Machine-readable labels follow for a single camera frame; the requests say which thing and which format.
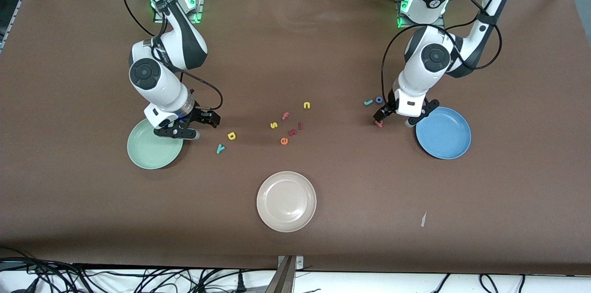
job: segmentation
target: table surface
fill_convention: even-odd
[[[157,31],[146,0],[129,2]],[[475,13],[453,0],[446,25]],[[121,0],[24,0],[0,54],[0,243],[66,262],[272,268],[298,254],[317,270],[589,274],[591,49],[573,0],[509,0],[500,27],[490,68],[428,94],[472,133],[464,156],[441,161],[403,118],[378,129],[378,106],[363,105],[380,93],[392,1],[205,0],[209,57],[194,72],[223,91],[222,124],[197,126],[175,162],[146,171],[126,151],[146,105],[127,55],[148,36]],[[411,32],[391,48],[386,84]],[[257,214],[278,171],[317,192],[297,232]]]

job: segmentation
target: white robot link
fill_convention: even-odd
[[[129,54],[129,80],[150,102],[144,114],[156,135],[198,139],[198,131],[189,124],[198,121],[217,127],[220,117],[211,109],[201,110],[192,91],[173,72],[201,66],[207,57],[207,46],[187,19],[179,0],[153,1],[173,30],[133,45]]]
[[[385,104],[374,114],[378,122],[393,113],[410,117],[412,127],[432,112],[439,102],[426,100],[426,93],[444,74],[464,77],[475,69],[507,0],[482,0],[466,38],[428,25],[445,11],[449,0],[405,0],[401,13],[415,24],[424,24],[408,42],[406,65],[392,85]]]

